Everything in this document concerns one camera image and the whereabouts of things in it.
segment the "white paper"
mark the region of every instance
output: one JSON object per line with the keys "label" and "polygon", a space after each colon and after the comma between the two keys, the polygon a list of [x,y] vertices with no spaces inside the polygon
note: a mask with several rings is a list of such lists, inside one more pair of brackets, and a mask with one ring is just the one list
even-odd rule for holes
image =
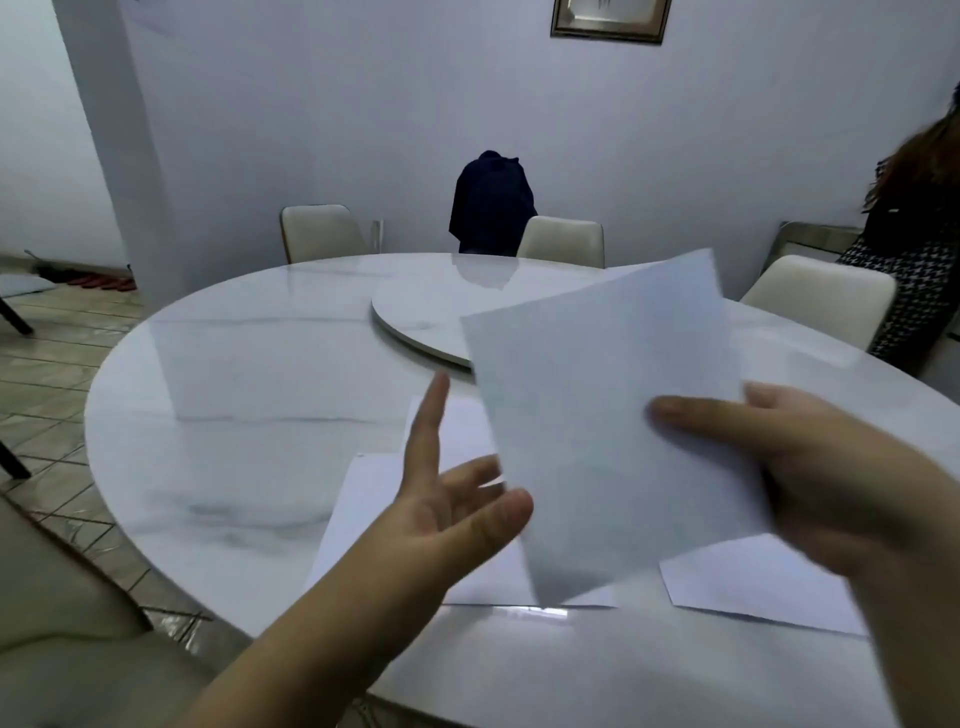
{"label": "white paper", "polygon": [[867,635],[847,580],[771,534],[700,548],[664,561],[660,573],[678,607]]}
{"label": "white paper", "polygon": [[[402,477],[402,455],[357,455],[353,459],[320,543],[317,559],[304,585],[305,591],[340,561],[370,524],[393,502]],[[556,603],[540,604],[534,597],[523,552],[517,541],[455,585],[447,592],[444,604],[557,606]],[[566,606],[612,607],[615,606],[614,594],[609,589],[598,590],[572,599]]]}
{"label": "white paper", "polygon": [[504,474],[534,498],[522,541],[543,601],[770,530],[756,464],[646,413],[657,395],[742,397],[709,251],[463,327]]}
{"label": "white paper", "polygon": [[[422,398],[410,401],[403,443],[410,437]],[[446,400],[444,420],[440,424],[440,471],[448,471],[476,457],[496,453],[493,431],[483,402],[470,397],[449,397]]]}

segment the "wall socket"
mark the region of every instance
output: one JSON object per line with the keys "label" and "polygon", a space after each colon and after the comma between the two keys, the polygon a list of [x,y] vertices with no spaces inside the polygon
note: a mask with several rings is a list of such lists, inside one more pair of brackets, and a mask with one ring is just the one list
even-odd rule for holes
{"label": "wall socket", "polygon": [[374,253],[383,253],[383,220],[370,223],[370,247]]}

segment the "woman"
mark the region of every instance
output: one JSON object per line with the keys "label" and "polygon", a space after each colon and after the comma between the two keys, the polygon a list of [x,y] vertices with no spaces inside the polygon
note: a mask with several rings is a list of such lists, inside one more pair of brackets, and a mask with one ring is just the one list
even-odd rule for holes
{"label": "woman", "polygon": [[877,167],[867,210],[837,262],[897,280],[870,353],[916,374],[960,305],[960,85],[947,116]]}

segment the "dark jacket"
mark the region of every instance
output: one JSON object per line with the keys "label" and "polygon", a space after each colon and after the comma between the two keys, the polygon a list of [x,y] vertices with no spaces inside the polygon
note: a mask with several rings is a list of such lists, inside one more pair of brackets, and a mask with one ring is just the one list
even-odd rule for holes
{"label": "dark jacket", "polygon": [[527,221],[536,214],[520,160],[488,151],[457,180],[450,233],[460,241],[461,253],[513,256]]}

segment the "hand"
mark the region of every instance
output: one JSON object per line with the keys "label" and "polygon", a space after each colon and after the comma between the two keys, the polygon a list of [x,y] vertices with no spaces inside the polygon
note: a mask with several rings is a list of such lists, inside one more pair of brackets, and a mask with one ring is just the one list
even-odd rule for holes
{"label": "hand", "polygon": [[480,487],[500,476],[493,455],[438,474],[449,387],[437,374],[427,389],[394,503],[315,587],[344,615],[338,641],[367,682],[427,625],[447,590],[512,541],[533,513],[524,490]]}
{"label": "hand", "polygon": [[756,456],[782,538],[851,579],[956,527],[957,486],[933,461],[812,395],[749,384],[747,404],[664,397],[653,414]]}

